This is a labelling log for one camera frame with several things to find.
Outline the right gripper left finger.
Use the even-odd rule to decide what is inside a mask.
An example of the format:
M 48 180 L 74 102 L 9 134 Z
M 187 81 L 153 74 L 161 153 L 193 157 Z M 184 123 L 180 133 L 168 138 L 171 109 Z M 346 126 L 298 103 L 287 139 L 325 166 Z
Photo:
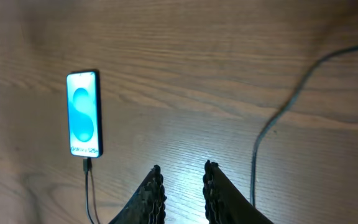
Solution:
M 164 224 L 166 199 L 163 175 L 160 167 L 154 165 L 109 224 Z

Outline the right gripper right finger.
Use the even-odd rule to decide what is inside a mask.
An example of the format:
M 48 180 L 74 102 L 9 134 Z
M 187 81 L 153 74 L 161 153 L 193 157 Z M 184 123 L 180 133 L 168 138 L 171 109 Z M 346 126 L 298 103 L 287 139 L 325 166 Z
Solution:
M 273 224 L 248 202 L 218 163 L 207 161 L 204 170 L 205 216 L 210 223 Z

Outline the blue Galaxy smartphone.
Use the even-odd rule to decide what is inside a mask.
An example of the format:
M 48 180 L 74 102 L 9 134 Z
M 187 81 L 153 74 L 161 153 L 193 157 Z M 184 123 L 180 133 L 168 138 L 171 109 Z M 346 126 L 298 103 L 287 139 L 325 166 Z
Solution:
M 79 157 L 103 155 L 100 76 L 97 69 L 66 76 L 70 153 Z

